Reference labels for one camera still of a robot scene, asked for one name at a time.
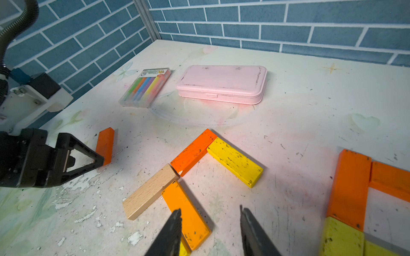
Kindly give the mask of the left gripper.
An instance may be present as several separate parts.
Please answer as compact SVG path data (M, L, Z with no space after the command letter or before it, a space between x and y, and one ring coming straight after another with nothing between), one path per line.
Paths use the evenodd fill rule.
M48 133L24 129L20 135L1 132L1 186L53 187L68 183L104 163L104 158L70 133L58 134L56 146Z

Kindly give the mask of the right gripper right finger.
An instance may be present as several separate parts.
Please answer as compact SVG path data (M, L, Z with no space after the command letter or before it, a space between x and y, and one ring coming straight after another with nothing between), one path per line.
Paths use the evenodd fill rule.
M245 256L281 256L249 208L240 206L240 229Z

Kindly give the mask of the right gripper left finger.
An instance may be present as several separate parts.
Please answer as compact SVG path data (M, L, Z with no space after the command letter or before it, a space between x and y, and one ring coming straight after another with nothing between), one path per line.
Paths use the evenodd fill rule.
M145 256L179 256L182 238L181 215L181 209L172 212Z

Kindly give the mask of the yellow block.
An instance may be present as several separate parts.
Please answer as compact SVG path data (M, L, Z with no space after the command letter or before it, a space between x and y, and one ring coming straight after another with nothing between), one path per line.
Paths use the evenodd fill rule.
M263 168L233 148L221 138L216 138L207 152L231 171L249 188L253 188L263 173Z
M184 238L181 238L179 256L190 256L192 253L189 245Z
M399 256L399 255L379 245L376 245L370 241L365 241L364 256Z
M320 256L363 256L364 233L343 222L327 217L324 221Z

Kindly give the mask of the natural wood block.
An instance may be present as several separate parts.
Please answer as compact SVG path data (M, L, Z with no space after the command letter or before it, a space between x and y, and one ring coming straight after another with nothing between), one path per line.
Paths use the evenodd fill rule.
M135 220L139 217L172 182L178 179L179 174L170 164L166 164L123 202L127 219Z

